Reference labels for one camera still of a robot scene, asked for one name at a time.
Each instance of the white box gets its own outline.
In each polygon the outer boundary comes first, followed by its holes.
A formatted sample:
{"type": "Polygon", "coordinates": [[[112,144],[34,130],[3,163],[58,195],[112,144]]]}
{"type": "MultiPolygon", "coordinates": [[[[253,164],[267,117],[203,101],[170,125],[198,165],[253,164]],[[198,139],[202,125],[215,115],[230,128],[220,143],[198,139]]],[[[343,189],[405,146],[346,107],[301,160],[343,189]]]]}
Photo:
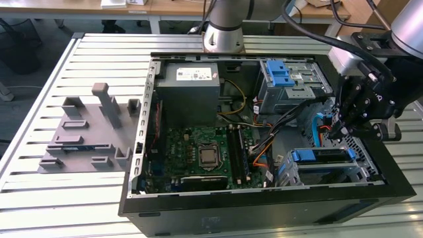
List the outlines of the white box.
{"type": "Polygon", "coordinates": [[[135,4],[135,5],[144,5],[148,2],[148,0],[127,0],[128,4],[135,4]]]}
{"type": "Polygon", "coordinates": [[[102,9],[106,8],[124,8],[127,7],[126,0],[102,0],[102,9]]]}

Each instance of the sticker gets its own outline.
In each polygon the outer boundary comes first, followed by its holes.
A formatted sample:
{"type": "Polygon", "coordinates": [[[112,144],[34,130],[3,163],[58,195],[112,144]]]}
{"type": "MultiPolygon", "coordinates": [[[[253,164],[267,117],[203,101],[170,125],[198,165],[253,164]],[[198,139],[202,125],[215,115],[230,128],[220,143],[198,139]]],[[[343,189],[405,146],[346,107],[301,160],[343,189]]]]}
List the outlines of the sticker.
{"type": "Polygon", "coordinates": [[[267,177],[267,179],[273,182],[274,181],[274,175],[273,175],[273,173],[267,170],[267,172],[266,172],[266,177],[267,177]]]}
{"type": "Polygon", "coordinates": [[[179,68],[176,70],[176,81],[212,80],[211,68],[179,68]]]}
{"type": "Polygon", "coordinates": [[[254,106],[253,110],[254,110],[254,114],[259,114],[261,113],[261,107],[259,106],[254,106]]]}
{"type": "Polygon", "coordinates": [[[303,79],[302,74],[301,73],[291,74],[291,79],[303,79]]]}
{"type": "Polygon", "coordinates": [[[128,13],[135,13],[135,14],[147,14],[146,11],[128,11],[128,13]]]}
{"type": "Polygon", "coordinates": [[[283,160],[283,156],[278,155],[275,159],[275,163],[282,163],[282,160],[283,160]]]}

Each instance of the aluminum extrusion table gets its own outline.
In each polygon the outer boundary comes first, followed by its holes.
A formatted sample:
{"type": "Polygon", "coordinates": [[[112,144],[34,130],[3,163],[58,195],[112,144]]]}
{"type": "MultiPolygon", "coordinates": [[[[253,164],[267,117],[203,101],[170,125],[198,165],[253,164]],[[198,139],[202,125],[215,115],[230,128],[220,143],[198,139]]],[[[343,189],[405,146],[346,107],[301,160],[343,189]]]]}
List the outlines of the aluminum extrusion table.
{"type": "MultiPolygon", "coordinates": [[[[246,36],[249,53],[327,54],[330,47],[303,37],[246,36]]],[[[38,174],[39,160],[64,114],[66,96],[99,103],[96,82],[110,85],[118,102],[142,98],[151,52],[200,52],[202,39],[187,35],[86,34],[72,39],[39,98],[0,160],[0,236],[143,237],[118,216],[124,172],[38,174]]],[[[422,237],[423,121],[414,103],[399,118],[403,140],[387,148],[418,195],[330,226],[254,230],[202,237],[422,237]]]]}

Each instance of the floor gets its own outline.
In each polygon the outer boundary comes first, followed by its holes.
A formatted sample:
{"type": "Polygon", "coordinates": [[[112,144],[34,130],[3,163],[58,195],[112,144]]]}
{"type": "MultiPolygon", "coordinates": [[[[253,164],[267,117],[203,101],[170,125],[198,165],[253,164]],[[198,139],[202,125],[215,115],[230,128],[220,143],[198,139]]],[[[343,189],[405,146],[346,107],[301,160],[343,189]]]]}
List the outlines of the floor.
{"type": "MultiPolygon", "coordinates": [[[[15,95],[12,102],[0,100],[0,139],[3,140],[14,139],[14,135],[40,92],[40,88],[36,87],[15,86],[43,87],[74,32],[102,33],[103,30],[100,20],[66,20],[63,29],[59,29],[55,21],[50,19],[32,20],[32,23],[43,41],[43,45],[36,48],[42,68],[32,74],[18,75],[0,61],[0,82],[7,87],[12,87],[10,90],[15,95]]],[[[142,27],[136,25],[134,20],[118,21],[116,24],[126,29],[127,33],[151,34],[148,21],[142,22],[142,27]]],[[[162,21],[160,31],[163,34],[186,34],[198,24],[199,22],[162,21]]],[[[266,23],[246,23],[243,31],[246,35],[273,34],[267,30],[266,23]]],[[[0,157],[7,150],[7,146],[8,144],[0,143],[0,157]]]]}

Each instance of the blue component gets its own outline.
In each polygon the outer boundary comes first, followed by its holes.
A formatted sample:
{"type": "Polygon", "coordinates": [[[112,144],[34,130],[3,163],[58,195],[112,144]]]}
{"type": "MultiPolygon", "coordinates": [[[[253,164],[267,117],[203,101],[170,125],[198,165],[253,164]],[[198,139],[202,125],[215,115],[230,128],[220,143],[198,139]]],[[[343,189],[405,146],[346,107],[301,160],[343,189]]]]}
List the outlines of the blue component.
{"type": "Polygon", "coordinates": [[[278,171],[278,175],[281,175],[285,171],[285,168],[286,168],[286,164],[283,164],[279,168],[279,171],[278,171]]]}
{"type": "Polygon", "coordinates": [[[315,141],[317,147],[321,147],[319,141],[319,132],[318,132],[318,119],[323,119],[323,114],[318,113],[311,122],[311,132],[313,132],[313,139],[315,141]]]}
{"type": "Polygon", "coordinates": [[[267,70],[274,80],[275,87],[294,86],[295,82],[290,77],[290,69],[282,60],[267,61],[267,70]]]}
{"type": "Polygon", "coordinates": [[[317,157],[313,150],[297,150],[301,161],[315,161],[317,157]]]}
{"type": "Polygon", "coordinates": [[[294,161],[299,161],[299,158],[298,158],[298,155],[297,155],[295,151],[293,152],[293,157],[294,157],[294,161]]]}
{"type": "Polygon", "coordinates": [[[354,149],[351,149],[351,148],[349,149],[349,155],[350,155],[353,160],[357,159],[357,155],[355,155],[354,149]]]}

